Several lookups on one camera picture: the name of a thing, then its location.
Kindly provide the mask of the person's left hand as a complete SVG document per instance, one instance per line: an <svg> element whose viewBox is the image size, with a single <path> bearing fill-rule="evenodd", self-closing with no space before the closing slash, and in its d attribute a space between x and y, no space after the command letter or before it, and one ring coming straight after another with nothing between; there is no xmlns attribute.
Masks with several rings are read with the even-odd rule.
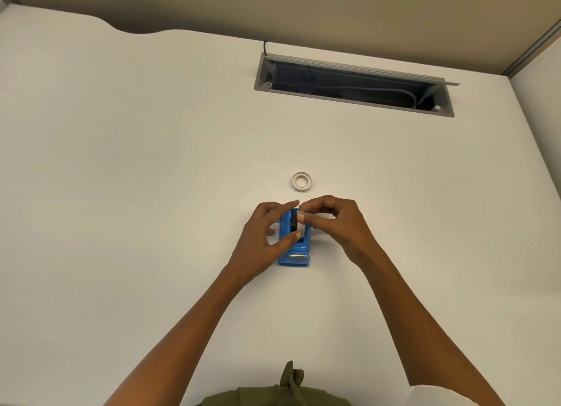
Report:
<svg viewBox="0 0 561 406"><path fill-rule="evenodd" d="M268 237L274 234L271 226L298 204L299 201L294 200L285 204L263 202L256 206L224 268L237 285L246 285L287 252L276 251Z"/></svg>

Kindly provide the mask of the person's right hand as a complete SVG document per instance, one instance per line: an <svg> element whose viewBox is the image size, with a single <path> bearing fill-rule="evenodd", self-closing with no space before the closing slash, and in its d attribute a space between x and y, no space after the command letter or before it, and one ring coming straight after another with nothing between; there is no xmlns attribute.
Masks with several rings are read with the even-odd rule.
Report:
<svg viewBox="0 0 561 406"><path fill-rule="evenodd" d="M373 268L389 262L354 200L327 195L304 202L298 210L298 214L336 218L338 223L334 229L318 230L331 236L359 268Z"/></svg>

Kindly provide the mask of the blue tape dispenser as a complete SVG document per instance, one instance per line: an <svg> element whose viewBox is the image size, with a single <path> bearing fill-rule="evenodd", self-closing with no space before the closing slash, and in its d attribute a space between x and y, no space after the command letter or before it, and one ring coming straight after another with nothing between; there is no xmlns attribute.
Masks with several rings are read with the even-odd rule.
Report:
<svg viewBox="0 0 561 406"><path fill-rule="evenodd" d="M290 232L298 232L297 230L297 216L299 210L292 209L286 212L279 220L279 239L282 239ZM310 265L310 241L295 243L286 253L284 253L278 260L280 266L305 268Z"/></svg>

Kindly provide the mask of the person's left forearm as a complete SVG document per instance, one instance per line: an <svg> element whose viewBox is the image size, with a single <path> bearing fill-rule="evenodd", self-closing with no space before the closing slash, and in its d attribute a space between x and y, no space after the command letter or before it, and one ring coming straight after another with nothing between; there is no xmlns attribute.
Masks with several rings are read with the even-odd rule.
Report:
<svg viewBox="0 0 561 406"><path fill-rule="evenodd" d="M217 324L247 283L242 269L226 265L103 406L179 406Z"/></svg>

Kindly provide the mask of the person's right forearm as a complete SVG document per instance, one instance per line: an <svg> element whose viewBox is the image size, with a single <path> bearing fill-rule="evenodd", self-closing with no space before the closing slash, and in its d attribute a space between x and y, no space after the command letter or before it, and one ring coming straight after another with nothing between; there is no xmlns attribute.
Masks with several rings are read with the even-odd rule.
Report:
<svg viewBox="0 0 561 406"><path fill-rule="evenodd" d="M505 406L382 249L370 248L358 267L375 295L411 387L444 388L478 406Z"/></svg>

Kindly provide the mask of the olive green garment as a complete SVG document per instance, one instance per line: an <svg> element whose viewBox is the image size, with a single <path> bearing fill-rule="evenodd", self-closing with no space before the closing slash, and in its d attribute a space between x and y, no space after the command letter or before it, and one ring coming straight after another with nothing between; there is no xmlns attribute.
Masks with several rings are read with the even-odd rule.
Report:
<svg viewBox="0 0 561 406"><path fill-rule="evenodd" d="M239 387L204 398L196 406L352 406L325 390L303 386L304 371L286 363L278 384Z"/></svg>

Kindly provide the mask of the white sleeve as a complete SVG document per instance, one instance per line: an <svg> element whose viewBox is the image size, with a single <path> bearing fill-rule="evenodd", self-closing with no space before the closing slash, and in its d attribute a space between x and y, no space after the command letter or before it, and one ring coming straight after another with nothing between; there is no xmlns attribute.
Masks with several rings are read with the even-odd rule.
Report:
<svg viewBox="0 0 561 406"><path fill-rule="evenodd" d="M403 406L480 406L453 390L438 386L419 385L411 389Z"/></svg>

